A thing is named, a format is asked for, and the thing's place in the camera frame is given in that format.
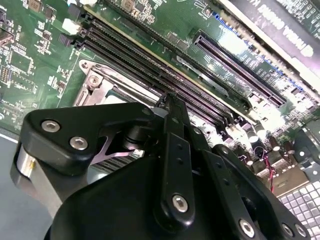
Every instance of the surface mount component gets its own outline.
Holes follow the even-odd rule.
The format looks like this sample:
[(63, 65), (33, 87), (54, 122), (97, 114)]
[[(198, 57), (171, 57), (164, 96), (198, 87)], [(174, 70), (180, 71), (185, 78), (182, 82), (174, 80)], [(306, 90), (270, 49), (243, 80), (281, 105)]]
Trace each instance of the surface mount component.
[(7, 30), (0, 28), (0, 48), (12, 44), (14, 42), (14, 35)]

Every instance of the mounting hole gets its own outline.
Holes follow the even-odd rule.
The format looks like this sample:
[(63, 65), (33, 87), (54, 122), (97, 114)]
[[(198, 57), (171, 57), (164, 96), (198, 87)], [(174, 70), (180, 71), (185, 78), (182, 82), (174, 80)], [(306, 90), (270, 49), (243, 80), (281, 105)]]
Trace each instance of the mounting hole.
[(290, 236), (293, 237), (294, 233), (292, 232), (292, 230), (290, 229), (290, 227), (288, 227), (288, 225), (282, 223), (282, 228), (283, 230)]
[(221, 150), (222, 150), (223, 153), (228, 154), (228, 149), (226, 147), (223, 146), (221, 148)]
[(48, 133), (56, 133), (60, 130), (60, 125), (56, 121), (53, 120), (46, 120), (41, 123), (41, 127)]
[(76, 150), (85, 150), (88, 147), (88, 142), (80, 136), (74, 136), (70, 139), (70, 145)]
[(87, 69), (89, 67), (87, 62), (84, 62), (81, 64), (81, 67), (83, 67), (84, 69)]
[(294, 226), (302, 237), (307, 237), (306, 231), (301, 226), (299, 226), (298, 224), (295, 224)]
[(226, 186), (229, 186), (230, 185), (230, 182), (227, 180), (227, 179), (223, 179), (223, 181), (224, 181), (224, 184), (226, 185)]
[(178, 157), (176, 160), (178, 161), (178, 163), (179, 163), (180, 165), (184, 164), (184, 161), (183, 161), (180, 157)]

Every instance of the integrated circuit chip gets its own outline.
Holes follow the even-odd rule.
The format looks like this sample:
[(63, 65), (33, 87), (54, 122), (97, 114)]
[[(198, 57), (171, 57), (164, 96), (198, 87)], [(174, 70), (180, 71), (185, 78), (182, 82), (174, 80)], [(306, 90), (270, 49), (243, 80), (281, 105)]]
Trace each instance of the integrated circuit chip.
[(49, 6), (45, 6), (43, 12), (47, 19), (51, 19), (54, 16), (54, 10)]
[(44, 31), (43, 34), (42, 34), (42, 37), (46, 40), (50, 40), (50, 32), (47, 32), (47, 31)]
[(135, 2), (133, 0), (122, 0), (121, 1), (121, 7), (123, 7), (125, 10), (127, 10), (129, 13), (134, 8)]
[(142, 5), (140, 2), (137, 2), (137, 4), (135, 5), (135, 9), (139, 10), (142, 13), (145, 9), (145, 6)]
[(40, 12), (42, 3), (37, 0), (29, 0), (29, 8), (35, 11), (36, 13)]

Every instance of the bolt hole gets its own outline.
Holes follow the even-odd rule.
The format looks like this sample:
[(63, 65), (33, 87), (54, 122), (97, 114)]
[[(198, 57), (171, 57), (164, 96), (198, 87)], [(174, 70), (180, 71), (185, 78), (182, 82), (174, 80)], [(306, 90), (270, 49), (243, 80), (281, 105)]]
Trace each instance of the bolt hole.
[(226, 185), (226, 186), (229, 186), (230, 185), (230, 183), (229, 183), (229, 181), (227, 180), (227, 179), (223, 179), (223, 181), (224, 181), (224, 184)]
[(47, 127), (48, 129), (55, 129), (55, 128), (56, 128), (56, 125), (53, 124), (53, 123), (47, 123), (47, 124), (46, 124), (46, 127)]
[(89, 66), (88, 66), (88, 63), (84, 62), (82, 63), (81, 67), (83, 67), (84, 69), (87, 69)]
[(79, 139), (75, 140), (75, 143), (77, 145), (80, 145), (80, 146), (82, 146), (84, 144), (84, 142), (82, 140), (79, 140)]
[(178, 163), (179, 163), (180, 165), (184, 164), (184, 161), (183, 161), (180, 157), (178, 157), (176, 160), (178, 161)]

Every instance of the motherboard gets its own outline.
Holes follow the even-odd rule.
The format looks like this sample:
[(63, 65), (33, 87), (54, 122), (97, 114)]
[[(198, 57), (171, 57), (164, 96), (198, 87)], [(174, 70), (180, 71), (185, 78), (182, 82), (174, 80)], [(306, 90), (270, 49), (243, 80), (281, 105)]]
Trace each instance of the motherboard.
[[(268, 45), (227, 2), (2, 0), (0, 127), (18, 135), (36, 109), (123, 102), (152, 108), (173, 92), (208, 144), (231, 148), (277, 196), (302, 186), (309, 181), (303, 171), (320, 162), (319, 84), (310, 80), (319, 77), (317, 67), (308, 66), (307, 81), (279, 54), (285, 47)], [(292, 4), (276, 2), (292, 17)], [(318, 44), (317, 23), (309, 19), (317, 16), (294, 18)], [(111, 173), (141, 154), (98, 167)], [(293, 171), (299, 181), (288, 180)]]

